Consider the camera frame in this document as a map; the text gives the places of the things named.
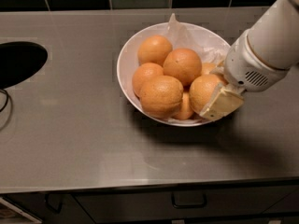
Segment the gray countertop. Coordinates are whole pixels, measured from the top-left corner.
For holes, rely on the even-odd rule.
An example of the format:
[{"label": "gray countertop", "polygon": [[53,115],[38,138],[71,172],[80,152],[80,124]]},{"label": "gray countertop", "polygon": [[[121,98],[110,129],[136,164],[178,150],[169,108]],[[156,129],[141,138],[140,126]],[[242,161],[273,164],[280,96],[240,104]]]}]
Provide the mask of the gray countertop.
[{"label": "gray countertop", "polygon": [[0,43],[34,41],[50,58],[7,89],[0,193],[297,178],[299,66],[267,91],[246,93],[232,116],[193,128],[142,116],[116,77],[124,43],[172,12],[232,44],[265,10],[1,13]]}]

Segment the black cable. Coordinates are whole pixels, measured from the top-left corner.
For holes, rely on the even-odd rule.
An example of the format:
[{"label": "black cable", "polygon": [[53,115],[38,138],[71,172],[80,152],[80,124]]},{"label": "black cable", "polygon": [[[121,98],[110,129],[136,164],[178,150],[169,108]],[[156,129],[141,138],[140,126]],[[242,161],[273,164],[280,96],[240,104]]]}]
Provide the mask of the black cable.
[{"label": "black cable", "polygon": [[0,92],[2,92],[2,93],[7,97],[5,103],[4,103],[3,106],[0,108],[0,112],[2,112],[2,111],[6,108],[6,106],[7,106],[8,98],[9,98],[9,94],[8,94],[8,92],[7,92],[6,90],[4,90],[4,89],[0,89]]}]

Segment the bowl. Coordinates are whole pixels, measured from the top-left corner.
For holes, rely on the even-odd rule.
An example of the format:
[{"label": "bowl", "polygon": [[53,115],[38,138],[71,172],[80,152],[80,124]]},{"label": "bowl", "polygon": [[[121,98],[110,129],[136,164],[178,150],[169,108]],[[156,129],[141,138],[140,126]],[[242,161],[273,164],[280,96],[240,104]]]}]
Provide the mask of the bowl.
[{"label": "bowl", "polygon": [[[194,24],[185,23],[185,22],[182,22],[181,24],[186,27],[187,31],[190,33],[192,38],[195,41],[198,41],[198,45],[200,45],[201,47],[221,49],[224,50],[225,52],[229,50],[230,45],[225,40],[223,40],[220,36],[209,31],[208,29]],[[167,31],[167,26],[168,26],[168,22],[159,23],[147,27],[141,30],[140,32],[136,33],[135,35],[133,35],[125,43],[125,45],[121,49],[121,53],[119,55],[119,59],[117,62],[117,77],[122,92],[137,110],[139,110],[145,116],[154,119],[158,122],[168,124],[168,125],[173,125],[173,126],[179,126],[179,127],[193,127],[193,126],[200,126],[200,125],[207,124],[210,121],[203,119],[199,116],[195,117],[194,119],[188,119],[188,120],[156,119],[143,112],[139,99],[134,94],[133,87],[132,87],[132,77],[135,70],[139,66],[138,59],[137,59],[138,48],[141,45],[141,43],[149,36],[165,35],[165,32]]]}]

